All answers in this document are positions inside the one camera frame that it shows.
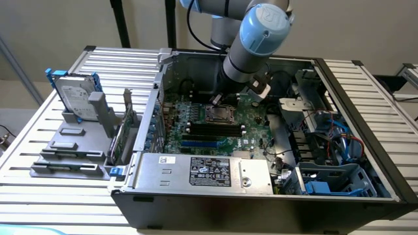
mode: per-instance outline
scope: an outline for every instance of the green circuit board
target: green circuit board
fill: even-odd
[[[272,139],[270,126],[265,122],[266,106],[253,107],[253,102],[252,97],[242,94],[238,105],[229,107],[234,116],[233,124],[245,125],[246,134],[242,137],[220,137],[218,147],[186,147],[182,146],[182,136],[187,135],[187,123],[190,121],[210,123],[207,116],[210,105],[193,103],[190,98],[183,95],[167,94],[165,101],[167,130],[165,153],[232,156],[234,151],[250,151],[252,158],[266,159],[264,145],[261,145],[261,139],[264,144],[268,144]]]

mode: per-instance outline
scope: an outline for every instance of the motherboard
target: motherboard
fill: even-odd
[[[248,94],[220,106],[169,94],[165,102],[165,153],[266,159],[270,146],[268,106]]]

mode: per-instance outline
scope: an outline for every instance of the black pole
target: black pole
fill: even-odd
[[[177,0],[166,0],[166,22],[169,47],[178,48],[177,39]]]
[[[129,29],[126,27],[126,21],[125,21],[122,0],[111,0],[111,6],[114,9],[114,14],[115,14],[122,47],[131,48]]]

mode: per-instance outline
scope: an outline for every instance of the white label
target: white label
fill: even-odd
[[[177,163],[177,157],[161,156],[158,163],[161,163],[161,164],[175,164]]]
[[[69,109],[85,120],[98,121],[97,111],[89,103],[90,94],[82,87],[63,86],[65,98],[69,101]]]

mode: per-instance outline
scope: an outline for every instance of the aluminum workbench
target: aluminum workbench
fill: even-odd
[[[326,60],[328,65],[382,143],[414,192],[418,193],[418,126],[362,65]],[[85,51],[70,72],[101,75],[107,101],[123,113],[123,89],[133,89],[134,108],[143,113],[158,50],[98,47]],[[54,91],[0,158],[0,223],[55,228],[71,235],[210,234],[137,231],[110,197],[107,181],[31,178],[30,167],[47,146],[63,117]],[[374,221],[353,235],[416,235],[418,211],[396,221]]]

